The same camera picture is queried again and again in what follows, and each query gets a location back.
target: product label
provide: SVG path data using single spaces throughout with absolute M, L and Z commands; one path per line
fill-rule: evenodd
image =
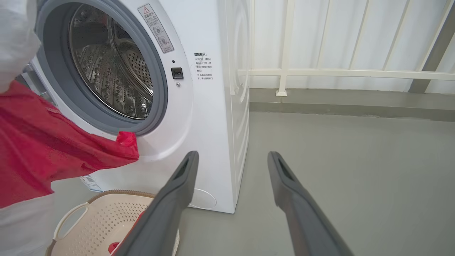
M 194 53 L 195 74 L 199 81 L 213 80 L 212 58 L 205 52 Z
M 141 6 L 137 9 L 139 13 L 144 18 L 145 22 L 147 22 L 148 27 L 152 31 L 152 34 L 155 36 L 155 39 L 158 41 L 158 44 L 161 47 L 163 53 L 170 52 L 174 50 L 169 37 L 167 36 L 166 31 L 163 28 L 158 16 L 153 11 L 150 4 L 146 4 Z
M 82 182 L 87 186 L 88 189 L 95 192 L 103 192 L 96 182 L 90 177 L 90 175 L 84 175 L 79 177 Z

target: white railing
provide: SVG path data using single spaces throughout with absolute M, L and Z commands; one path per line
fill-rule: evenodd
M 406 20 L 409 6 L 412 4 L 413 0 L 406 0 L 404 5 L 403 12 L 401 14 L 398 27 L 394 34 L 391 46 L 389 48 L 387 57 L 385 59 L 382 70 L 359 70 L 353 69 L 358 55 L 358 46 L 362 41 L 364 34 L 364 23 L 367 20 L 370 10 L 370 0 L 366 1 L 365 9 L 363 12 L 362 20 L 360 23 L 359 31 L 357 34 L 357 39 L 354 45 L 354 50 L 349 62 L 348 69 L 322 69 L 322 56 L 324 55 L 325 41 L 327 35 L 327 24 L 331 18 L 331 13 L 333 12 L 333 0 L 329 0 L 327 7 L 327 14 L 325 18 L 324 30 L 322 35 L 322 40 L 320 42 L 320 48 L 317 58 L 317 64 L 315 69 L 289 69 L 289 55 L 290 55 L 290 44 L 292 39 L 292 30 L 293 30 L 293 21 L 294 21 L 294 6 L 296 0 L 287 0 L 285 24 L 284 24 L 284 37 L 283 37 L 283 48 L 281 49 L 281 68 L 279 69 L 253 69 L 250 70 L 249 74 L 251 76 L 279 76 L 279 89 L 277 90 L 277 96 L 286 96 L 286 78 L 288 76 L 327 76 L 327 77 L 390 77 L 390 78 L 410 78 L 410 79 L 429 79 L 429 80 L 447 80 L 455 81 L 455 64 L 450 72 L 427 72 L 422 71 L 424 65 L 430 55 L 430 52 L 438 38 L 438 35 L 441 31 L 441 28 L 449 14 L 449 11 L 454 3 L 454 0 L 447 0 L 443 15 L 439 21 L 439 26 L 433 35 L 433 40 L 431 41 L 426 54 L 421 59 L 418 64 L 418 68 L 415 71 L 392 71 L 389 69 L 390 57 L 393 56 L 396 49 L 397 41 L 400 38 L 403 32 L 403 22 Z M 252 23 L 252 49 L 254 49 L 254 27 L 255 27 L 255 0 L 252 0 L 251 6 L 251 23 Z M 252 63 L 254 63 L 254 51 L 252 51 Z

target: stainless steel drum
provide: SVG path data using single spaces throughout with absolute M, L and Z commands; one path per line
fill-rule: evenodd
M 69 45 L 85 85 L 103 104 L 128 118 L 147 118 L 153 102 L 150 73 L 119 24 L 101 10 L 81 5 L 71 20 Z

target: washing machine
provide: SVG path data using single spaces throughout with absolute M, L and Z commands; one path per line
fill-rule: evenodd
M 248 0 L 43 0 L 31 62 L 89 133 L 135 132 L 140 158 L 86 179 L 157 193 L 191 150 L 191 207 L 234 213 L 249 131 Z

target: laundry basket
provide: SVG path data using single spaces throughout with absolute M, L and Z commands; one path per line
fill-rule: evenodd
M 60 220 L 46 256 L 108 256 L 110 244 L 120 242 L 147 209 L 155 195 L 132 190 L 109 190 L 71 209 Z M 66 234 L 59 234 L 63 224 L 79 209 L 82 216 Z M 175 239 L 174 256 L 180 240 Z

